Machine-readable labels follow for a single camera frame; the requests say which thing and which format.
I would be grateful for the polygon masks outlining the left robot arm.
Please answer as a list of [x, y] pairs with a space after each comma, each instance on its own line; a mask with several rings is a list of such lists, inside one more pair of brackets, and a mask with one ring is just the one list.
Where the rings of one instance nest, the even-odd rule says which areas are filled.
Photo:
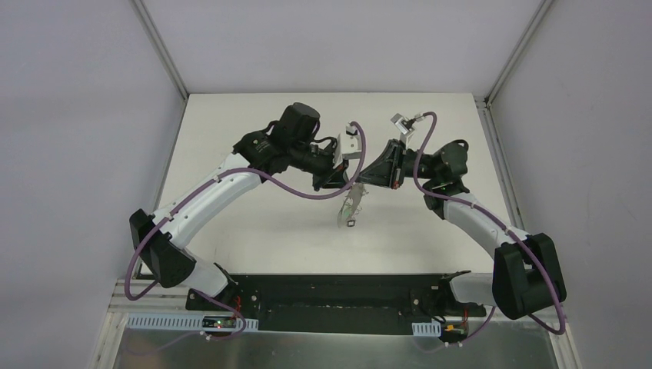
[[187, 247], [212, 218], [266, 181], [317, 201], [348, 190], [361, 171], [357, 168], [347, 177], [348, 162], [362, 163], [366, 154], [364, 131], [352, 121], [321, 148], [315, 137], [320, 119], [312, 107], [295, 102], [266, 128], [244, 135], [215, 170], [180, 198], [152, 213], [135, 211], [128, 220], [135, 249], [128, 270], [142, 260], [154, 276], [154, 286], [184, 285], [204, 293], [216, 311], [229, 309], [235, 291], [228, 273]]

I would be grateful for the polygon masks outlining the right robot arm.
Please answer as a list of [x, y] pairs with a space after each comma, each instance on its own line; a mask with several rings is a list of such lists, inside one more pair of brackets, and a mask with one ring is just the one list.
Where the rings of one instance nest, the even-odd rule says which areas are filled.
[[516, 320], [561, 304], [567, 289], [553, 240], [508, 226], [477, 200], [462, 181], [468, 149], [458, 139], [433, 154], [418, 155], [393, 139], [357, 181], [398, 189], [407, 178], [424, 180], [427, 209], [461, 229], [492, 258], [488, 274], [458, 272], [444, 279], [444, 289], [436, 295], [443, 313], [454, 315], [473, 303], [496, 306]]

